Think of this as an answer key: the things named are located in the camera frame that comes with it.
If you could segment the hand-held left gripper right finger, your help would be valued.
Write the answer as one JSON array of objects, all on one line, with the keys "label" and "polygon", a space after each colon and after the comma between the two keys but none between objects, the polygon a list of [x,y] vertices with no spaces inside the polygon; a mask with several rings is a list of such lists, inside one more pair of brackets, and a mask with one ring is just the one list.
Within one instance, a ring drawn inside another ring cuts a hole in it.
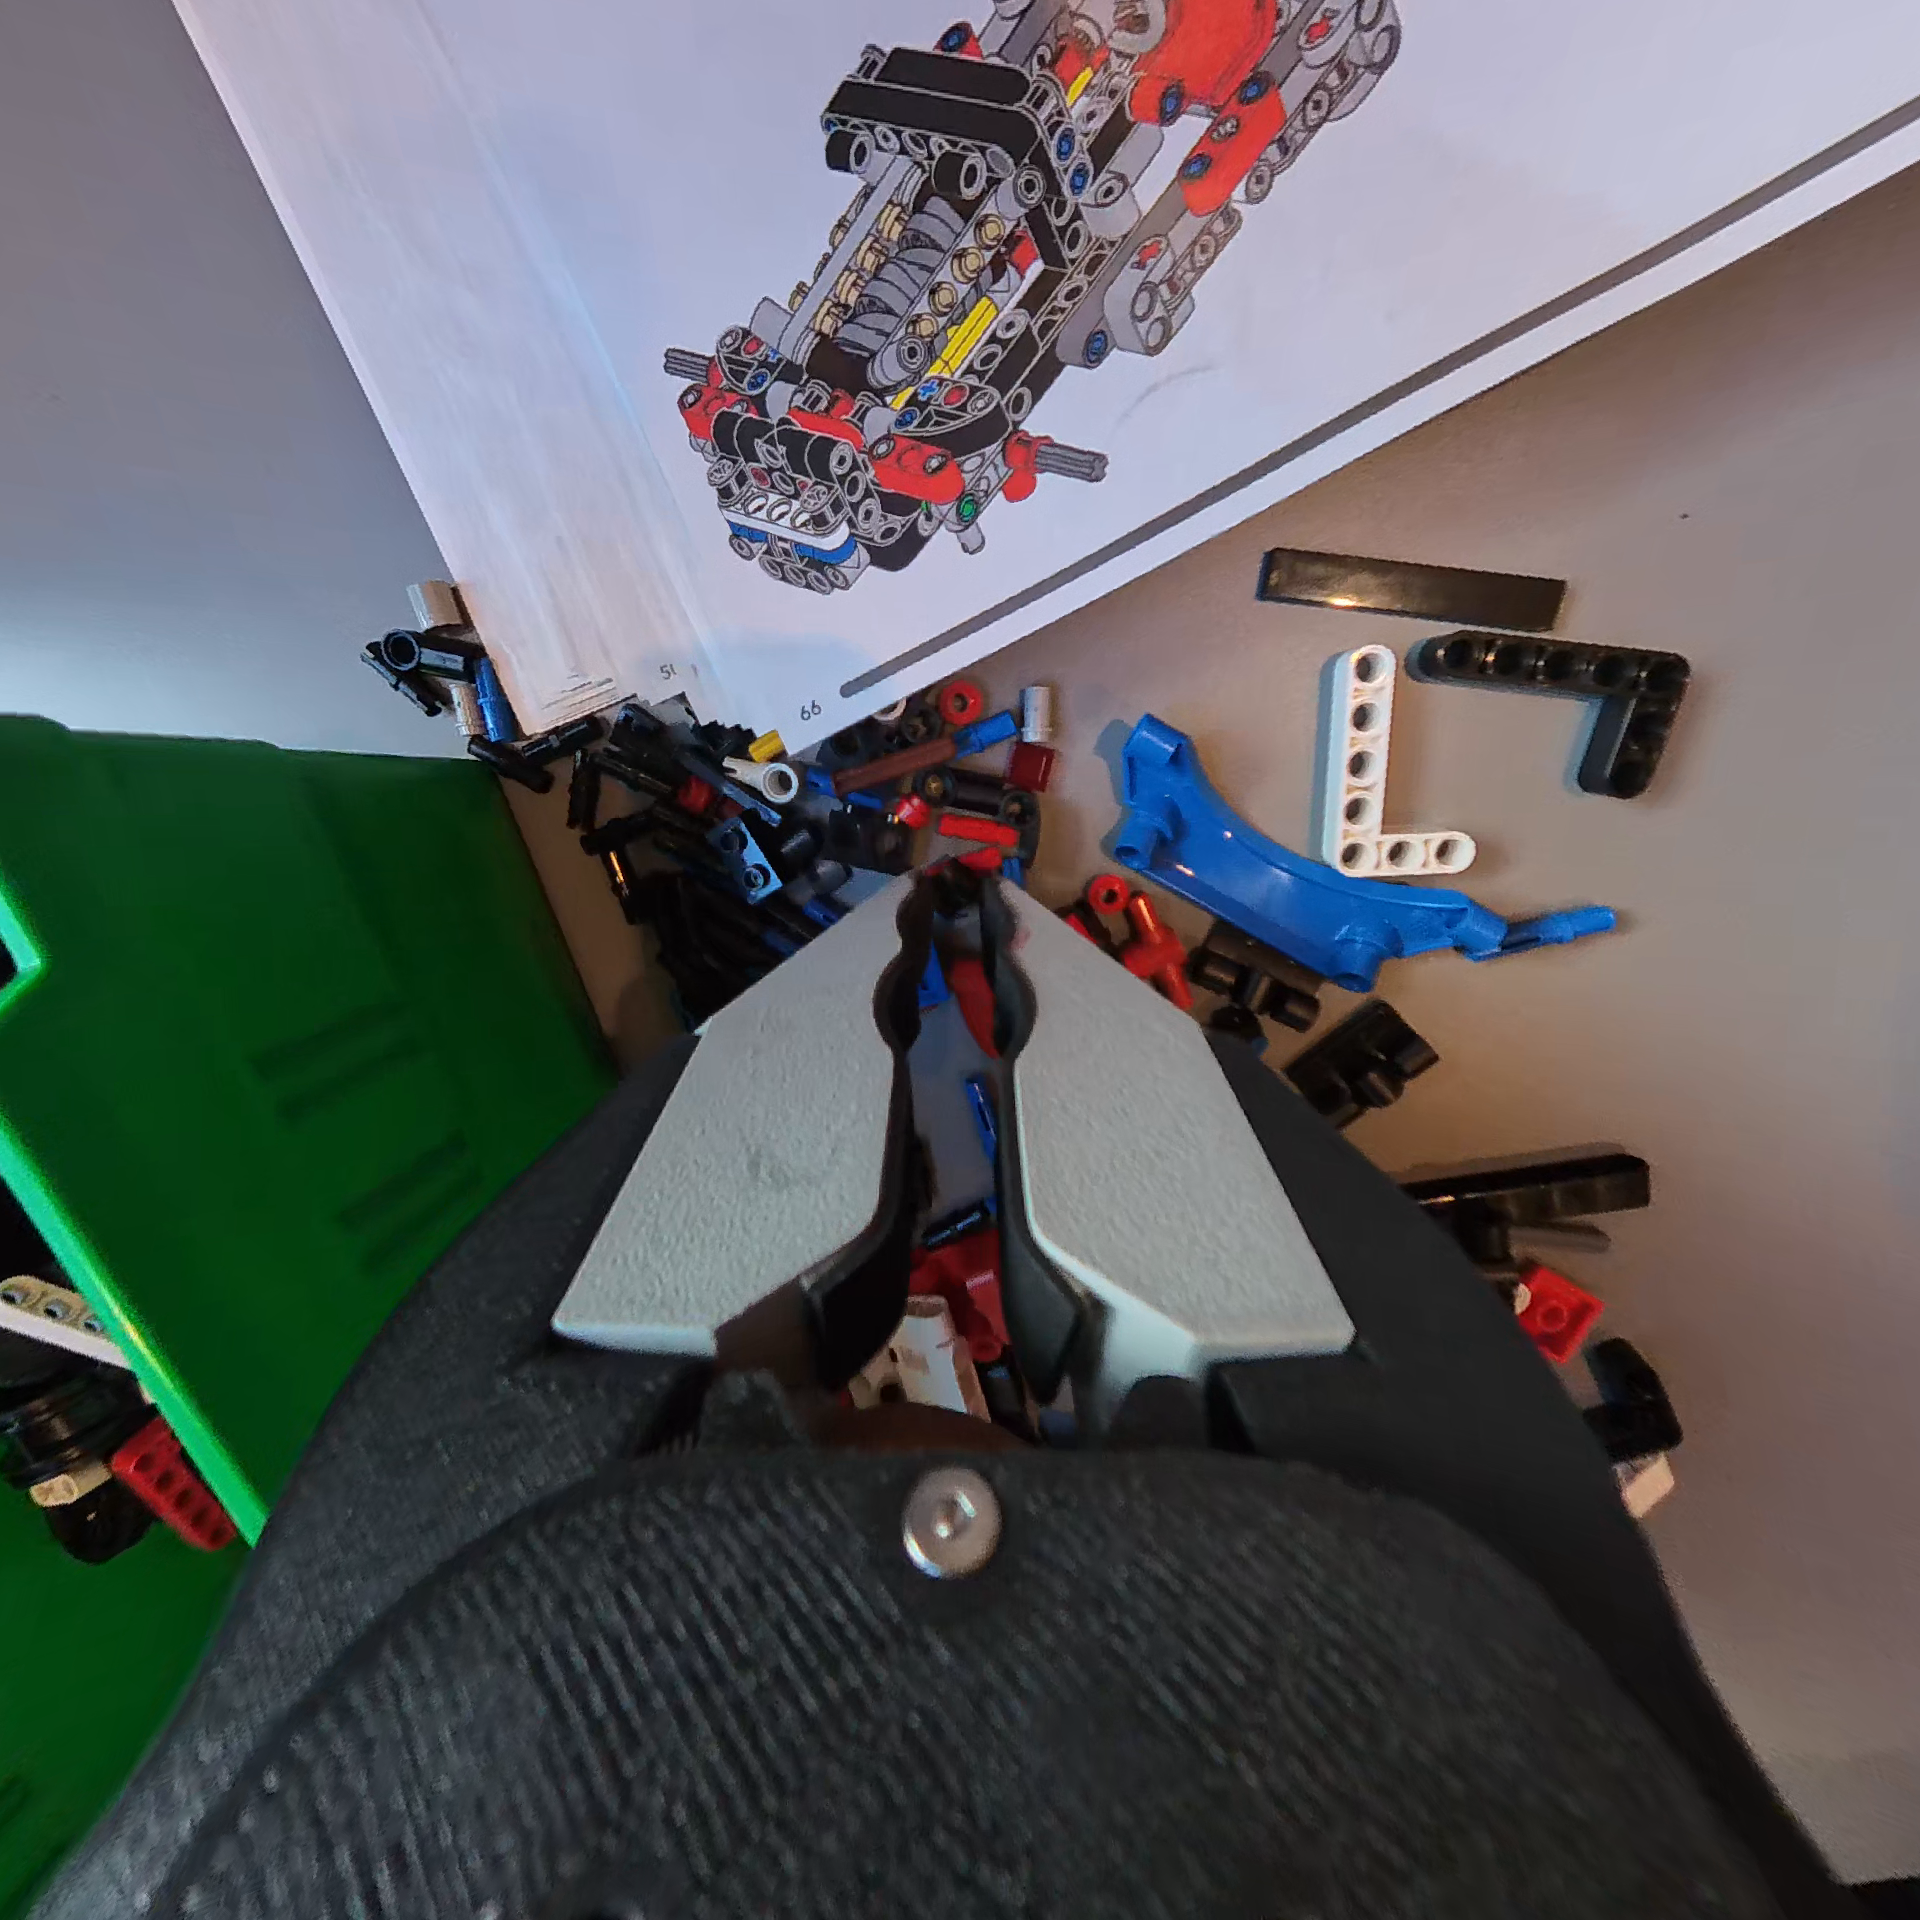
[{"label": "hand-held left gripper right finger", "polygon": [[1000,1296],[1035,1395],[1104,1433],[1144,1380],[1344,1353],[1354,1317],[1203,1029],[1005,880],[980,951]]}]

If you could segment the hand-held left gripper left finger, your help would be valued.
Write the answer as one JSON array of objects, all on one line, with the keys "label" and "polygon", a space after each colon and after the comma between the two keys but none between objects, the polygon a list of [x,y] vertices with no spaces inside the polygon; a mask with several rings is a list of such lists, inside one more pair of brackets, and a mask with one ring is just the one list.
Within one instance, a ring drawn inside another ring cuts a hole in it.
[{"label": "hand-held left gripper left finger", "polygon": [[907,1295],[929,884],[874,898],[713,1015],[552,1329],[842,1387]]}]

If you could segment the pile of building bricks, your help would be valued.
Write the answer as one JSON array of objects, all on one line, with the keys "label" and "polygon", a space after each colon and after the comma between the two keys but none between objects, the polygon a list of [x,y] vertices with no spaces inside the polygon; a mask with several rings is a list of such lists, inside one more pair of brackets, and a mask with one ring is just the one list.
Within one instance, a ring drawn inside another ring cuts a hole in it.
[{"label": "pile of building bricks", "polygon": [[[412,625],[361,658],[466,752],[545,795],[564,772],[567,831],[601,868],[626,923],[649,929],[692,1029],[850,913],[855,880],[903,875],[933,853],[935,914],[970,923],[975,880],[1023,884],[1041,850],[1055,749],[1045,687],[991,711],[971,680],[911,693],[810,755],[777,733],[700,723],[685,705],[618,705],[529,731],[453,583],[410,589]],[[1309,1034],[1322,977],[1213,920],[1189,947],[1149,897],[1099,871],[1055,907],[1081,939],[1204,1027],[1261,1051],[1268,1029]],[[1283,1066],[1333,1124],[1396,1104],[1439,1049],[1385,999],[1364,999]]]}]

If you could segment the blue curved panel piece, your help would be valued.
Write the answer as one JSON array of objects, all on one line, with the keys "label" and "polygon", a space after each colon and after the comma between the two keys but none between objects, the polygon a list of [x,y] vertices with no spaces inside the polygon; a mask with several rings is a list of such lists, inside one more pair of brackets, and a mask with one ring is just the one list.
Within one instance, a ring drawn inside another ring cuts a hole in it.
[{"label": "blue curved panel piece", "polygon": [[1152,713],[1120,747],[1114,858],[1355,995],[1403,957],[1525,951],[1508,921],[1463,895],[1349,877],[1268,839],[1217,793],[1189,733]]}]

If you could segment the long black beam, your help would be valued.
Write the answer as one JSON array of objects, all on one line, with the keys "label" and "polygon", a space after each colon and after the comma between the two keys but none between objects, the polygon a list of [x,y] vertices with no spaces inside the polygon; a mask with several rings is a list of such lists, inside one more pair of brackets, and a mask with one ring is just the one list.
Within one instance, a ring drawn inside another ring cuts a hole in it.
[{"label": "long black beam", "polygon": [[1512,1267],[1519,1235],[1644,1211],[1651,1205],[1651,1169],[1619,1148],[1583,1148],[1445,1169],[1401,1179],[1399,1188],[1467,1259]]}]

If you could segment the red flat plate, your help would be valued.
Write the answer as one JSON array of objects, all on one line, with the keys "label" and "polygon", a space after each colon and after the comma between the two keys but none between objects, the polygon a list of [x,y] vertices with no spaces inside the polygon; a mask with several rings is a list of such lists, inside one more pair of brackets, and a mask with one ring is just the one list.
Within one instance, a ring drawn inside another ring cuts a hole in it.
[{"label": "red flat plate", "polygon": [[1522,1263],[1513,1307],[1532,1345],[1554,1364],[1571,1363],[1602,1319],[1602,1300],[1543,1263]]}]

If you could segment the white L-shaped beam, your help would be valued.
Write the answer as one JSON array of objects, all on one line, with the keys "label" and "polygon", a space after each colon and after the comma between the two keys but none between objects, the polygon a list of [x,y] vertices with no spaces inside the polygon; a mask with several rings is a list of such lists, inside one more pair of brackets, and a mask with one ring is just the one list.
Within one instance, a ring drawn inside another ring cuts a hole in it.
[{"label": "white L-shaped beam", "polygon": [[1455,877],[1476,859],[1467,832],[1394,828],[1385,818],[1399,672],[1396,651],[1378,642],[1328,660],[1314,789],[1317,856],[1349,877]]}]

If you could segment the green plastic bin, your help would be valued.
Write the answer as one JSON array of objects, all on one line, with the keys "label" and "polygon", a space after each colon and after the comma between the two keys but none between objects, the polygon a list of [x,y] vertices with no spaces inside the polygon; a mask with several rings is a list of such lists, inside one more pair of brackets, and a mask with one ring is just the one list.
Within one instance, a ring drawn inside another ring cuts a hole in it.
[{"label": "green plastic bin", "polygon": [[472,760],[4,719],[4,1281],[82,1296],[242,1545],[613,1079]]}]

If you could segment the black L-beam with white brick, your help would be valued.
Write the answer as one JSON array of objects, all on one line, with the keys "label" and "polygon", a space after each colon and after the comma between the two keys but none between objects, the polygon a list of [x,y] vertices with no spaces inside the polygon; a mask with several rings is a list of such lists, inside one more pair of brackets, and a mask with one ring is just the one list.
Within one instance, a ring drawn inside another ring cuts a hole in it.
[{"label": "black L-beam with white brick", "polygon": [[1663,1377],[1631,1339],[1596,1339],[1583,1357],[1599,1392],[1583,1419],[1611,1464],[1628,1516],[1647,1520],[1673,1493],[1684,1432]]}]

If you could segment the long black flat tile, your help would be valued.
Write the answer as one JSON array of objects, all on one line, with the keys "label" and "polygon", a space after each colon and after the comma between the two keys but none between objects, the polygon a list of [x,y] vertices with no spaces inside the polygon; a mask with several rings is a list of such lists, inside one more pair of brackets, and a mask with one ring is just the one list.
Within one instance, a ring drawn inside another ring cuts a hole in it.
[{"label": "long black flat tile", "polygon": [[1569,583],[1484,567],[1275,547],[1261,559],[1256,596],[1268,605],[1455,623],[1503,633],[1549,633],[1569,601]]}]

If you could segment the black L-shaped beam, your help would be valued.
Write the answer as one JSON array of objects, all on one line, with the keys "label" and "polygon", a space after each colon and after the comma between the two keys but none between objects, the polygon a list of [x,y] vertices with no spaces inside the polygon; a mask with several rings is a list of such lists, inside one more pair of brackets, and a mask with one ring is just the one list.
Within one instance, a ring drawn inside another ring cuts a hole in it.
[{"label": "black L-shaped beam", "polygon": [[1434,687],[1587,705],[1592,730],[1576,787],[1600,801],[1647,795],[1692,687],[1692,664],[1677,653],[1500,632],[1427,639],[1410,649],[1409,669]]}]

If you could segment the heap of tyres and beams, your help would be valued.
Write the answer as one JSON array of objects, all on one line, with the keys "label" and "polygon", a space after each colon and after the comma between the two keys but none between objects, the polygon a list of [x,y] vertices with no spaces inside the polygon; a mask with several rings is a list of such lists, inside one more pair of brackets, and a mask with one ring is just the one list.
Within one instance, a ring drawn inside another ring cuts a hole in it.
[{"label": "heap of tyres and beams", "polygon": [[153,1527],[223,1553],[236,1524],[185,1456],[85,1298],[52,1281],[3,1281],[3,1480],[85,1565]]}]

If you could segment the open instruction booklet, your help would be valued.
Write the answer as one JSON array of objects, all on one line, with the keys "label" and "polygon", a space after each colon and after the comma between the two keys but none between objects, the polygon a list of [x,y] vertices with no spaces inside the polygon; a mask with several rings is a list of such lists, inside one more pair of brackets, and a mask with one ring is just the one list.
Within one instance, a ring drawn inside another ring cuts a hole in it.
[{"label": "open instruction booklet", "polygon": [[179,4],[519,721],[810,744],[1916,161],[1916,4]]}]

